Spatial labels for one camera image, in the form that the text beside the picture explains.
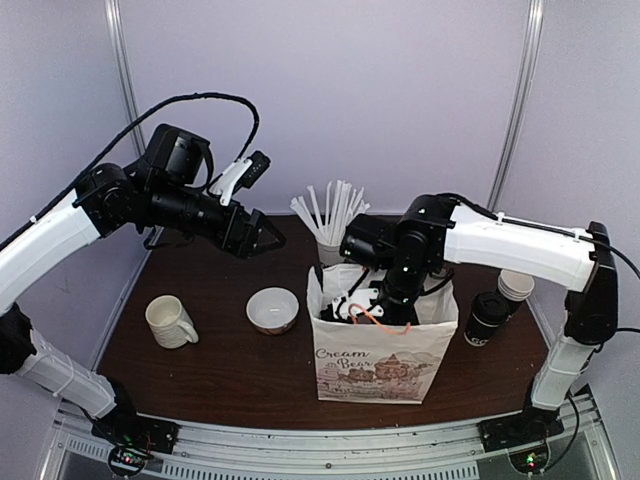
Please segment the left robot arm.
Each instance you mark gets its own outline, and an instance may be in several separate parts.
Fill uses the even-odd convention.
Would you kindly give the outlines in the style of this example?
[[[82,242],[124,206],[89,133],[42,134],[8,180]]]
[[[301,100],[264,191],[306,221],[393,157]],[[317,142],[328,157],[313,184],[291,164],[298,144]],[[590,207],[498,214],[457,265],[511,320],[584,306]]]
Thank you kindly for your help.
[[[251,188],[269,168],[260,151],[240,157],[220,176],[194,184],[213,166],[208,140],[159,125],[143,155],[125,168],[107,163],[89,170],[40,219],[1,249],[1,371],[27,378],[76,404],[123,444],[137,442],[144,424],[124,387],[79,365],[32,326],[18,297],[76,251],[126,224],[165,227],[200,236],[247,259],[283,247],[284,235],[259,210],[247,212],[233,195]]]

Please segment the black plastic cup lid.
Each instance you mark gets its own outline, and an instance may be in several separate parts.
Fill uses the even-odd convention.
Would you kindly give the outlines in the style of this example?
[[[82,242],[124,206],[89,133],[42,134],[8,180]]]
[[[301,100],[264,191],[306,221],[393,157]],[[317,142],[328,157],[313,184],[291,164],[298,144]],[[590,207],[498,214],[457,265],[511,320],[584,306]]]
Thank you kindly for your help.
[[[505,322],[510,316],[508,303],[496,292],[478,293],[472,301],[472,312],[479,320],[493,325]]]

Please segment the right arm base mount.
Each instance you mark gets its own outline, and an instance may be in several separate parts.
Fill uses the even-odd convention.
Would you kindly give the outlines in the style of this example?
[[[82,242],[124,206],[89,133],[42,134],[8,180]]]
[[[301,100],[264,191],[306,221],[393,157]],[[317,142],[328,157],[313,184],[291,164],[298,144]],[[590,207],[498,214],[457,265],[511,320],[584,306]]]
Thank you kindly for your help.
[[[511,466],[521,474],[540,474],[550,461],[550,437],[564,432],[559,410],[525,406],[516,414],[478,424],[486,453],[505,450]]]

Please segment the white paper takeout bag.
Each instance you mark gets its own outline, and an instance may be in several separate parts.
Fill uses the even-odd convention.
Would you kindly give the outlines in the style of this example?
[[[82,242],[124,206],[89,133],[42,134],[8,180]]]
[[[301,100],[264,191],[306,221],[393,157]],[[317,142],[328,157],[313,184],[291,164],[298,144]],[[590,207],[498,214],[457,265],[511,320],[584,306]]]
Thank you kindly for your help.
[[[414,304],[418,324],[333,323],[320,319],[329,302],[381,281],[353,264],[312,267],[306,303],[313,336],[317,397],[321,401],[420,404],[430,389],[458,327],[459,309],[451,281],[424,283],[435,291]]]

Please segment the stack of paper cups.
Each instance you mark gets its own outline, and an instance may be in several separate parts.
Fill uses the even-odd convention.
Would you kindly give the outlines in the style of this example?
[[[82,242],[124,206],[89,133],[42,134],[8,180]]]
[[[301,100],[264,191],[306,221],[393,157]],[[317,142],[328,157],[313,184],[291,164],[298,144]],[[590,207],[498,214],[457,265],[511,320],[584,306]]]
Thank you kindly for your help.
[[[506,301],[513,316],[535,288],[532,276],[503,269],[497,278],[496,292]]]

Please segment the black paper coffee cup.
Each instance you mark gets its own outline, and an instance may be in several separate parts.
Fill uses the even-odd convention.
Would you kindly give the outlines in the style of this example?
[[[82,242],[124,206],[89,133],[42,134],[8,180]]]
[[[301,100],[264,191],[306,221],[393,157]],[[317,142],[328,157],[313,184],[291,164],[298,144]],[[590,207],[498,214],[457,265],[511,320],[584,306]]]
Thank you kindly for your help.
[[[494,337],[507,320],[507,316],[483,317],[471,312],[465,327],[464,339],[473,347],[483,347]]]

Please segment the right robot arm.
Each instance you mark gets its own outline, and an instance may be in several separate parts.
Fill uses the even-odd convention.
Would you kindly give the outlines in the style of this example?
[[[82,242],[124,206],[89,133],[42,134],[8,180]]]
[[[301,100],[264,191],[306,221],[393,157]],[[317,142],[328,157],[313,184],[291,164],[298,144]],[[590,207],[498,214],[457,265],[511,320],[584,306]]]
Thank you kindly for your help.
[[[618,274],[606,227],[566,230],[492,213],[453,193],[416,197],[396,223],[357,215],[341,256],[385,276],[378,304],[390,325],[405,325],[426,276],[447,263],[474,264],[550,281],[566,291],[566,320],[513,419],[519,440],[551,424],[597,347],[618,327]]]

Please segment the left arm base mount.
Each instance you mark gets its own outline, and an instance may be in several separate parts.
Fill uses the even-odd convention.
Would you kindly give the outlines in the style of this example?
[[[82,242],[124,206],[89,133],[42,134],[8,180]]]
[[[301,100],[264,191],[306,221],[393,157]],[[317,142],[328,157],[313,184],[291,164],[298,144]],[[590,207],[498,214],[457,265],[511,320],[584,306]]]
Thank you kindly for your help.
[[[141,473],[154,453],[171,454],[178,438],[179,426],[171,421],[116,411],[103,418],[85,416],[92,425],[91,433],[112,445],[107,466],[122,478]]]

